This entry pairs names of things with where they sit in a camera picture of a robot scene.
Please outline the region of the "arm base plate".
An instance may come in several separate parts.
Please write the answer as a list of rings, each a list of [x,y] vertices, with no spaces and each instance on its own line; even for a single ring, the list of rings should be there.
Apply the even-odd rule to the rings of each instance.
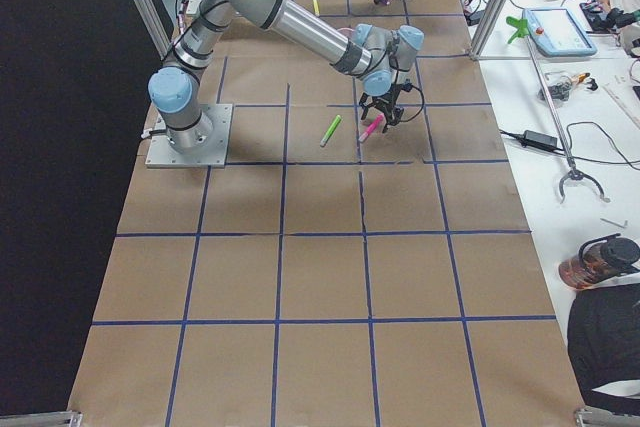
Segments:
[[[169,129],[160,114],[150,137],[148,168],[224,168],[227,159],[233,105],[200,104],[201,118],[189,130]]]

